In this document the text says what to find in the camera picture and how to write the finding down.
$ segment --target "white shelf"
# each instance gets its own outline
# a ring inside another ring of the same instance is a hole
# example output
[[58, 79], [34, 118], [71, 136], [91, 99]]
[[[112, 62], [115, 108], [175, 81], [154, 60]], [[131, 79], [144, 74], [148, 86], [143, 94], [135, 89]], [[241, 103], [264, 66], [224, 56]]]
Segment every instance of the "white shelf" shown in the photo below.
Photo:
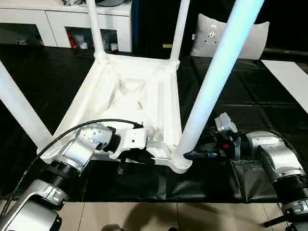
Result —
[[[130, 16], [131, 0], [115, 7], [96, 7], [97, 14]], [[85, 4], [64, 6], [62, 0], [0, 0], [0, 8], [87, 13]]]

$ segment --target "black cable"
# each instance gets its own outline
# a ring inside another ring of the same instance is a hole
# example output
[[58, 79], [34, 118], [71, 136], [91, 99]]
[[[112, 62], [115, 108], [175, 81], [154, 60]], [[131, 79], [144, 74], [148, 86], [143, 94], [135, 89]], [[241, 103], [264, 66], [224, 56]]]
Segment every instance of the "black cable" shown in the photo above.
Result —
[[132, 122], [129, 120], [124, 120], [124, 119], [96, 119], [96, 120], [91, 120], [82, 124], [79, 124], [67, 131], [65, 131], [64, 133], [62, 133], [60, 136], [58, 136], [57, 138], [55, 138], [52, 142], [50, 142], [42, 151], [40, 151], [38, 153], [38, 155], [31, 161], [31, 163], [29, 164], [28, 168], [24, 171], [22, 177], [20, 178], [20, 180], [18, 181], [16, 187], [14, 188], [13, 192], [11, 193], [9, 199], [6, 201], [3, 210], [1, 211], [0, 214], [0, 221], [2, 221], [3, 217], [5, 216], [8, 207], [10, 206], [14, 195], [16, 194], [18, 188], [20, 187], [21, 182], [23, 181], [23, 179], [25, 178], [26, 174], [28, 173], [28, 171], [31, 169], [31, 167], [34, 165], [34, 163], [51, 147], [53, 146], [57, 141], [59, 141], [60, 139], [62, 139], [64, 136], [66, 136], [68, 133], [81, 128], [83, 126], [89, 125], [89, 124], [95, 124], [95, 123], [101, 123], [101, 122], [121, 122], [121, 123], [128, 123], [128, 124], [133, 124], [135, 128], [140, 128], [142, 125], [136, 123], [136, 122]]

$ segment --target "black tripod leg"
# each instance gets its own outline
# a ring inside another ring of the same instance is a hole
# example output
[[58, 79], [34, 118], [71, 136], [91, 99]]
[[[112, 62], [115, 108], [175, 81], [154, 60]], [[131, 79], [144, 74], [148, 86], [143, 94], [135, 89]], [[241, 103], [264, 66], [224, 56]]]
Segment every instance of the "black tripod leg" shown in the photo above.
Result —
[[277, 225], [277, 224], [282, 223], [282, 222], [285, 222], [285, 217], [284, 216], [281, 216], [281, 217], [275, 218], [273, 220], [269, 220], [267, 222], [264, 222], [263, 226], [265, 228], [267, 228], [269, 226]]

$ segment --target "white pillow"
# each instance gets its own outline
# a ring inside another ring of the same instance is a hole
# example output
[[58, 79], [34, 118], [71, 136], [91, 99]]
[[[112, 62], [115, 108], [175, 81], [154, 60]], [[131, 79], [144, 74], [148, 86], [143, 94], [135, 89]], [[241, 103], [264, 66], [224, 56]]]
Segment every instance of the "white pillow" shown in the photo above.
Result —
[[[239, 55], [242, 59], [259, 59], [268, 37], [269, 22], [255, 24], [247, 38], [246, 43]], [[213, 57], [219, 44], [226, 23], [215, 19], [198, 15], [196, 38], [193, 44], [192, 56]]]

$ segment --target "robotic arm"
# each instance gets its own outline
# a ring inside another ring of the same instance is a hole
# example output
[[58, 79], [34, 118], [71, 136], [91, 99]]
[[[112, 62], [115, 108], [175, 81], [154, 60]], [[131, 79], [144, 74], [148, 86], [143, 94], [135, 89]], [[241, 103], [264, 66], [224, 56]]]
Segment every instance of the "robotic arm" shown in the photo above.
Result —
[[144, 149], [146, 140], [143, 128], [117, 134], [114, 128], [100, 123], [79, 128], [40, 179], [33, 181], [10, 209], [1, 221], [0, 231], [58, 231], [62, 220], [57, 211], [94, 152], [119, 156], [130, 149]]
[[278, 198], [283, 216], [264, 223], [265, 227], [288, 221], [292, 230], [308, 230], [308, 179], [291, 146], [268, 131], [246, 134], [252, 154], [261, 160]]
[[265, 222], [269, 227], [277, 223], [292, 222], [289, 230], [308, 230], [308, 179], [298, 161], [297, 152], [273, 130], [238, 132], [236, 125], [226, 113], [215, 119], [218, 132], [207, 138], [201, 150], [185, 154], [191, 160], [228, 158], [239, 160], [245, 149], [260, 160], [279, 200], [283, 216]]

